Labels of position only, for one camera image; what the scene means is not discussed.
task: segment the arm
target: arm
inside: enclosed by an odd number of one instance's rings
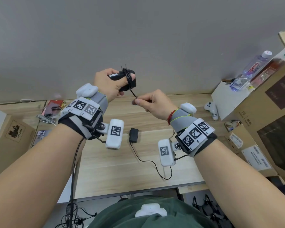
[[[135,103],[159,119],[167,120],[177,109],[160,90],[139,98]],[[213,141],[194,160],[235,227],[285,227],[285,196],[220,141]]]
[[[126,77],[112,81],[106,69],[95,75],[94,85],[112,101],[126,85]],[[56,205],[70,175],[74,155],[83,137],[64,124],[0,174],[0,227],[42,227]],[[85,140],[77,157],[81,155]]]

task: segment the cardboard box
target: cardboard box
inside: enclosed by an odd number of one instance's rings
[[[35,129],[0,111],[0,173],[30,147]]]
[[[285,184],[285,64],[235,111]]]
[[[262,175],[265,177],[277,175],[243,124],[229,132],[225,137],[232,147],[231,150]]]

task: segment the dark green clothing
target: dark green clothing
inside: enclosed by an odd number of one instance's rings
[[[143,204],[158,203],[168,216],[159,214],[135,218]],[[215,228],[214,223],[201,212],[175,198],[140,196],[127,199],[101,211],[88,228]]]

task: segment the hand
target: hand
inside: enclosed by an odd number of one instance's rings
[[[167,120],[171,112],[178,109],[178,107],[172,103],[170,98],[160,90],[139,96],[134,100],[134,103],[143,107],[156,118],[162,120]]]
[[[98,91],[107,96],[109,102],[114,100],[119,95],[124,95],[124,92],[119,92],[119,89],[128,84],[126,77],[117,81],[111,80],[108,76],[113,73],[119,73],[114,69],[105,69],[97,72],[94,78],[94,85],[98,87]],[[135,79],[135,74],[131,73],[132,80]]]

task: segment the water bottle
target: water bottle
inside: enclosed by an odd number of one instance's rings
[[[231,84],[232,91],[240,91],[268,61],[272,52],[266,50],[261,55],[254,57],[254,59],[245,67],[242,74],[239,75]]]

